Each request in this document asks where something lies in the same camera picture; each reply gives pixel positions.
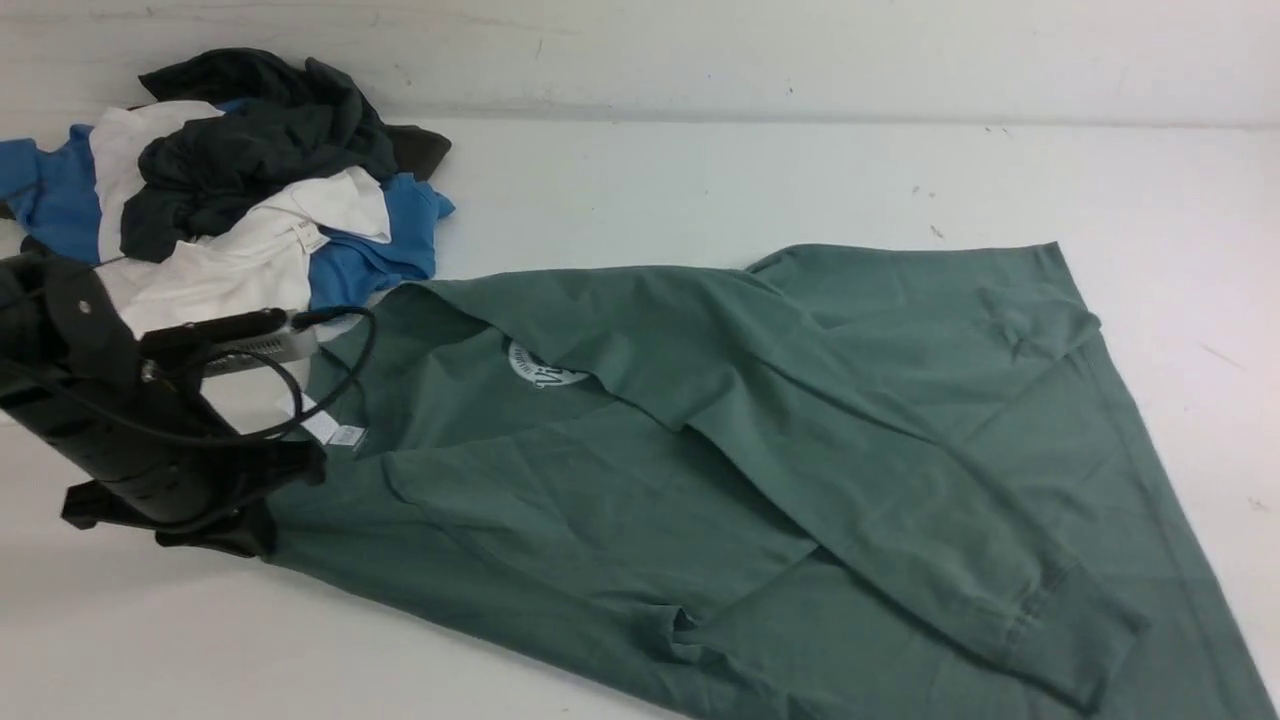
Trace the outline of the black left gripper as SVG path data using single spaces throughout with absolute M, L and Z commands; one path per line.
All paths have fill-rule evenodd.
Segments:
M 274 551 L 266 497 L 324 482 L 317 441 L 237 432 L 204 397 L 205 375 L 142 357 L 142 336 L 83 263 L 6 258 L 1 300 L 3 411 L 88 477 L 67 491 L 61 520 L 151 530 L 164 548 Z

